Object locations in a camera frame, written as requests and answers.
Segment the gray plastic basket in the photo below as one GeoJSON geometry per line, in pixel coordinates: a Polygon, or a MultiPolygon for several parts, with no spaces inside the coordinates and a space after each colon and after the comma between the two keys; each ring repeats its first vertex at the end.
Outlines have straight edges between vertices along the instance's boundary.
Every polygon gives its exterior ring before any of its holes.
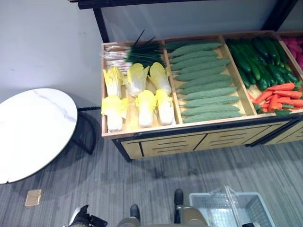
{"type": "Polygon", "coordinates": [[[261,227],[275,227],[257,192],[191,193],[189,202],[202,213],[210,227],[241,227],[250,222],[257,222],[261,227]]]}

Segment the gray carpet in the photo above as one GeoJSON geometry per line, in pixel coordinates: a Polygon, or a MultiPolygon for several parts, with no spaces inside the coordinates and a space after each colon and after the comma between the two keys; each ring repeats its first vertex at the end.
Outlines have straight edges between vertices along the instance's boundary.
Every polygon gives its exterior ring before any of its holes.
{"type": "MultiPolygon", "coordinates": [[[[99,129],[99,111],[90,111],[99,129]]],[[[91,139],[85,129],[87,142],[91,139]]],[[[209,192],[229,185],[259,192],[276,227],[303,226],[303,143],[243,146],[138,159],[127,163],[98,135],[92,156],[69,144],[46,168],[20,182],[0,185],[0,227],[61,227],[73,210],[115,227],[136,203],[143,224],[171,223],[173,193],[209,192]],[[25,207],[28,190],[42,189],[40,205],[25,207]]]]}

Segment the white wall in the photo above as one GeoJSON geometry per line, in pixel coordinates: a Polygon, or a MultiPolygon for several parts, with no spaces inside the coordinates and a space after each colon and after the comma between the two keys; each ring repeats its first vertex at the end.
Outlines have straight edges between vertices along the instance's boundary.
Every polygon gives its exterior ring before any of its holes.
{"type": "Polygon", "coordinates": [[[260,30],[277,0],[162,3],[102,9],[111,41],[260,30]]]}
{"type": "MultiPolygon", "coordinates": [[[[111,41],[258,30],[276,0],[221,0],[103,9],[111,41]]],[[[296,9],[292,20],[298,20],[296,9]]],[[[286,27],[293,25],[291,20],[286,27]]],[[[101,39],[91,9],[67,0],[0,0],[0,102],[51,87],[100,105],[101,39]]]]}
{"type": "Polygon", "coordinates": [[[92,10],[67,0],[0,0],[0,102],[51,87],[100,105],[101,37],[92,10]]]}
{"type": "Polygon", "coordinates": [[[279,31],[303,31],[303,0],[299,0],[279,31]]]}

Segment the black shoe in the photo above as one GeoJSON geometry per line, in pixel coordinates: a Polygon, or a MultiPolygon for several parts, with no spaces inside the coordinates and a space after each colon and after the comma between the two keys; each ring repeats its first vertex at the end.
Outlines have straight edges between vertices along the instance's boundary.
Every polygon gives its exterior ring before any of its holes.
{"type": "Polygon", "coordinates": [[[141,220],[139,207],[135,204],[131,206],[131,217],[135,217],[139,222],[141,220]]]}
{"type": "Polygon", "coordinates": [[[174,223],[180,224],[180,211],[177,209],[178,205],[183,205],[183,192],[181,189],[175,190],[175,197],[174,197],[174,204],[175,204],[175,216],[174,216],[174,223]]]}
{"type": "Polygon", "coordinates": [[[175,208],[178,205],[183,205],[183,192],[181,189],[175,190],[174,203],[175,203],[175,208]]]}

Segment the white round table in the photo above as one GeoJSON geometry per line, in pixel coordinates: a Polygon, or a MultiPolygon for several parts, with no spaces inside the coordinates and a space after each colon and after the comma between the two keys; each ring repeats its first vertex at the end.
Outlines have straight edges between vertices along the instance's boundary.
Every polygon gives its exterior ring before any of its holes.
{"type": "Polygon", "coordinates": [[[77,108],[64,92],[41,88],[0,104],[0,183],[26,178],[50,163],[71,139],[77,108]]]}

